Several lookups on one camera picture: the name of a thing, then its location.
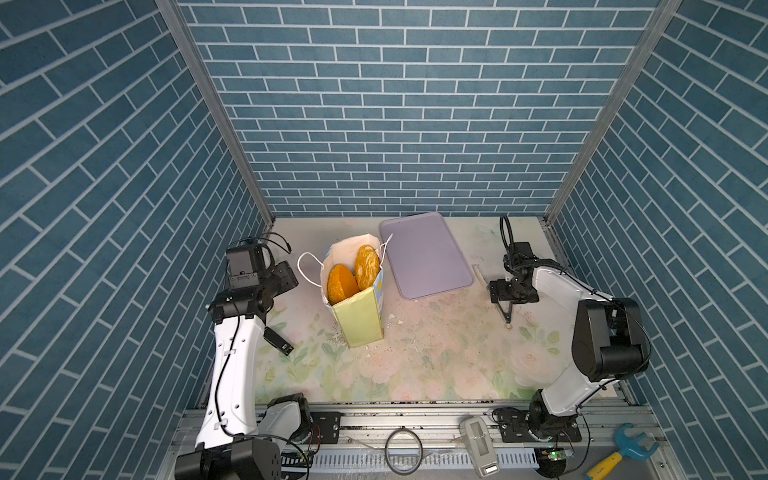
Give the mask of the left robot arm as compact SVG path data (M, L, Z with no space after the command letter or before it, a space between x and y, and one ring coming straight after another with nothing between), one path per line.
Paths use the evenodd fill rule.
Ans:
M309 468L295 437L311 427L301 393L255 406L254 370L261 341L283 355L293 347L267 324L277 296L298 285L286 261L278 262L268 236L250 237L226 250L225 285L207 307L214 326L211 390L192 452L176 459L177 479L278 479L283 450L291 447Z

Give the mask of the white paper gift bag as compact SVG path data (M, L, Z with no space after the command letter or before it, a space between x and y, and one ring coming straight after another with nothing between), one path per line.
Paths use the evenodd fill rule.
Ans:
M373 246L380 258L380 272L374 285L364 291L360 291L349 299L331 305L327 298L327 281L330 271L335 265L343 264L354 275L357 252L363 245ZM304 252L297 261L298 268L302 267L302 260L305 258L314 260L320 266L320 274L317 280L311 279L307 274L303 274L302 277L311 285L321 290L322 303L332 312L341 328L345 341L351 348L365 346L384 338L382 320L384 296L383 260L386 257L386 247L387 243L381 241L378 237L364 234L348 237L333 244L323 260L310 252Z

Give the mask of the round flower bun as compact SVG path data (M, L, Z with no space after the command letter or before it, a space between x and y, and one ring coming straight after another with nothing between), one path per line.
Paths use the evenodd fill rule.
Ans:
M380 258L371 245L363 245L355 260L355 279L360 291L372 287L380 272Z

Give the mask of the sugared oval bread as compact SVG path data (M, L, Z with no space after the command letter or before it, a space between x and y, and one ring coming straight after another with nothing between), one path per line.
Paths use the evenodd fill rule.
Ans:
M343 265L335 265L328 276L327 298L331 305L349 299L360 292L358 283L351 270Z

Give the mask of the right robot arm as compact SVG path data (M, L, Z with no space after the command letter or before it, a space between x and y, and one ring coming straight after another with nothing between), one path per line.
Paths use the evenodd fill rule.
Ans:
M551 259L533 254L527 242L505 243L509 280L490 282L491 303L535 303L546 295L574 320L571 364L554 383L537 390L526 410L500 407L492 413L505 443L579 441L577 414L599 391L644 371L651 356L640 306L587 286Z

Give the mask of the metal kitchen tongs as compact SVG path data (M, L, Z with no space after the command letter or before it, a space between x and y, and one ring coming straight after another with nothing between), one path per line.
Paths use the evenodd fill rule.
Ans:
M497 280L491 281L488 280L482 273L480 266L478 264L472 265L472 270L476 276L476 278L485 285L486 289L489 292L490 295L490 301L491 303L497 308L499 311L499 314L504 319L505 328L508 330L512 329L512 314L513 314L513 304L510 300L505 300L500 296L500 291L498 288Z

